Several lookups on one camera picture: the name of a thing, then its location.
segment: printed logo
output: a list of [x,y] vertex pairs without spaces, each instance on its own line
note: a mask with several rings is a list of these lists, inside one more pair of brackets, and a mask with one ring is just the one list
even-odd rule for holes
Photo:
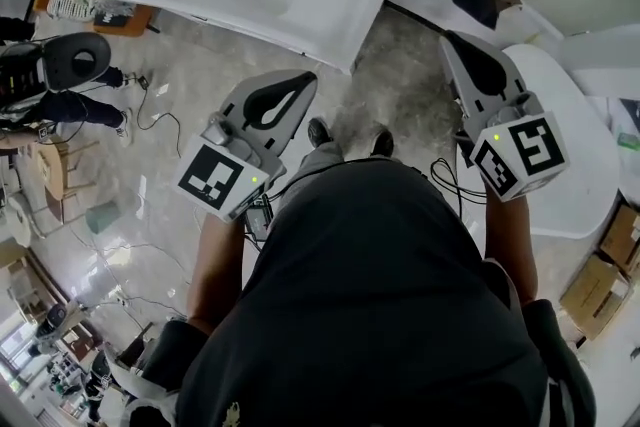
[[203,146],[178,186],[220,210],[242,173],[242,166],[221,153]]
[[511,187],[518,183],[513,172],[487,141],[482,143],[475,163],[500,196],[504,196]]
[[529,176],[564,164],[562,152],[544,118],[509,127]]

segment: white tabletop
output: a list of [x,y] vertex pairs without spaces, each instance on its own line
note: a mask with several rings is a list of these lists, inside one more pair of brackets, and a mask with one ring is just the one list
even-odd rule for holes
[[[515,45],[505,53],[544,109],[555,114],[569,154],[569,169],[527,196],[531,233],[587,237],[602,224],[618,192],[615,140],[569,75],[547,53],[531,45]],[[456,165],[461,187],[484,190],[477,168],[467,168],[459,148]],[[484,224],[484,206],[465,202],[465,208]]]

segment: sneaker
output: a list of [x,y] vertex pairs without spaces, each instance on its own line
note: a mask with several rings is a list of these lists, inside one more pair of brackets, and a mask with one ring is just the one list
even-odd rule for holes
[[124,120],[120,124],[118,128],[116,128],[116,133],[120,138],[120,144],[123,148],[127,148],[131,145],[133,141],[133,134],[131,132],[131,119],[133,118],[133,112],[131,109],[127,109],[126,111],[122,111],[122,117]]
[[370,157],[387,157],[393,155],[393,134],[388,128],[382,127],[378,135],[373,141]]
[[314,148],[317,148],[321,144],[333,141],[331,132],[329,132],[329,127],[322,118],[312,118],[309,121],[307,133],[309,134],[309,141]]

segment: cardboard box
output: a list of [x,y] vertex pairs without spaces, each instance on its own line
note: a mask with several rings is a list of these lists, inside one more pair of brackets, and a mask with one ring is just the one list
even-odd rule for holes
[[600,243],[600,250],[632,276],[640,265],[638,239],[640,214],[626,205],[620,205],[613,223]]
[[589,257],[560,304],[589,339],[595,339],[630,296],[632,287],[615,265]]

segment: tile floor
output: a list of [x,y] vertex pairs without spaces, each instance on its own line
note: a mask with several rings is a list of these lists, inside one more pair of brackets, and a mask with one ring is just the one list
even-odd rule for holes
[[[146,127],[170,110],[181,123],[181,148],[191,134],[205,128],[210,114],[236,83],[266,71],[297,68],[319,77],[318,94],[307,117],[323,115],[348,156],[364,155],[375,124],[384,123],[394,132],[397,156],[405,163],[427,172],[437,157],[452,161],[452,134],[459,114],[438,61],[437,36],[394,11],[381,11],[353,77],[269,43],[171,13],[160,13],[155,25],[161,34],[147,31],[138,39],[109,38],[112,64],[149,78],[140,123]],[[38,36],[78,30],[82,29],[77,24],[43,19]],[[120,108],[130,107],[134,113],[143,99],[137,86],[124,91],[102,88],[89,95]],[[76,128],[67,126],[63,136]],[[91,321],[120,349],[138,334],[138,324],[154,322],[159,329],[171,316],[185,312],[204,212],[168,186],[178,162],[177,135],[176,123],[164,118],[151,130],[136,129],[134,144],[123,149],[113,130],[83,127],[71,148],[90,141],[100,145],[80,158],[71,185],[95,181],[97,186],[66,201],[67,219],[109,201],[118,205],[122,215],[97,236],[81,218],[33,244],[68,293],[88,306],[108,303],[92,314]],[[290,173],[310,150],[306,130],[301,129],[283,154]],[[19,170],[33,209],[43,207],[39,179],[23,162]],[[284,182],[281,179],[277,186]],[[37,222],[45,232],[59,226],[48,211],[38,214]],[[536,237],[543,296],[557,302],[594,238]],[[256,258],[256,251],[247,244],[245,280]],[[126,309],[113,304],[120,295],[132,298]],[[570,324],[563,330],[568,337],[575,335]]]

